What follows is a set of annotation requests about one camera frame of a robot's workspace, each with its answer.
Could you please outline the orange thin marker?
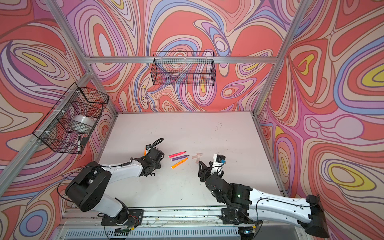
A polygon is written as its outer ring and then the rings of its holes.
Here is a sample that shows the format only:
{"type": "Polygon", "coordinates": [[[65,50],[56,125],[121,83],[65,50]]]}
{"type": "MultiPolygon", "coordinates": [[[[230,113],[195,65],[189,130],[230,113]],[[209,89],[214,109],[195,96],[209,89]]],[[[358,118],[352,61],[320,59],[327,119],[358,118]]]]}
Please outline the orange thin marker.
{"type": "Polygon", "coordinates": [[[175,169],[176,167],[180,166],[181,164],[183,164],[188,158],[185,158],[181,161],[179,161],[178,163],[172,165],[172,169],[175,169]]]}

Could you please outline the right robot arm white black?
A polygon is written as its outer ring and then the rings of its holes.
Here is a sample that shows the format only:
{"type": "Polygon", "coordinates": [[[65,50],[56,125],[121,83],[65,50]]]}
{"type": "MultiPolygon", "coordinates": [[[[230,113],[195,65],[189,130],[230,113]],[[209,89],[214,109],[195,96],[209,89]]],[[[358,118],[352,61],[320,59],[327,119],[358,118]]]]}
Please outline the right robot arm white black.
{"type": "Polygon", "coordinates": [[[242,184],[228,183],[223,179],[221,166],[199,162],[198,177],[218,203],[224,224],[254,224],[263,221],[289,224],[304,229],[305,233],[318,238],[329,238],[325,211],[318,195],[306,198],[288,198],[272,195],[242,184]]]}

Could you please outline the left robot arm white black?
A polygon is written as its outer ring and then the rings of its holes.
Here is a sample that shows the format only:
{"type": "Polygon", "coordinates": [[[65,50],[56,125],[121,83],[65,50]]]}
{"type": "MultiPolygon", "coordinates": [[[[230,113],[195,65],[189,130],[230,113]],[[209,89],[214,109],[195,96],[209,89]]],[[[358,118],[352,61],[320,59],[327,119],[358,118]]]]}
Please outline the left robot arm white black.
{"type": "Polygon", "coordinates": [[[88,163],[66,186],[64,194],[59,190],[59,197],[75,204],[82,212],[96,211],[102,214],[102,225],[129,226],[141,224],[138,214],[132,214],[124,204],[114,196],[106,193],[107,188],[115,182],[133,178],[155,177],[156,170],[161,169],[165,154],[158,145],[164,141],[159,138],[146,145],[142,157],[130,158],[117,165],[101,165],[95,161],[88,163]]]}

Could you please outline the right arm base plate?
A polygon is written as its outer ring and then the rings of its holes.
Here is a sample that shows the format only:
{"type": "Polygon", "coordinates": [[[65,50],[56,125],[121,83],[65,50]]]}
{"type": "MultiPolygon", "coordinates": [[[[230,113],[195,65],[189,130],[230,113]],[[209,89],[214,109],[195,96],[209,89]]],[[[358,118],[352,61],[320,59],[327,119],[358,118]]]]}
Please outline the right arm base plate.
{"type": "Polygon", "coordinates": [[[252,220],[245,212],[237,209],[231,209],[229,207],[221,209],[221,215],[219,218],[223,221],[223,224],[226,225],[253,224],[258,226],[264,222],[262,220],[252,220]]]}

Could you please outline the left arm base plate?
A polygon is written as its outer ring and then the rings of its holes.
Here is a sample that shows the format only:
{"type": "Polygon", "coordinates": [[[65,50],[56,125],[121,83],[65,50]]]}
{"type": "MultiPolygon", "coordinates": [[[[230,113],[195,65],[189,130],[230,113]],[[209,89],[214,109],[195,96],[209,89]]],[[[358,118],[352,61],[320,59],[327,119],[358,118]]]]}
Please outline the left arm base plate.
{"type": "Polygon", "coordinates": [[[116,217],[112,218],[108,215],[103,216],[101,225],[137,227],[142,224],[143,217],[143,209],[123,209],[116,217]]]}

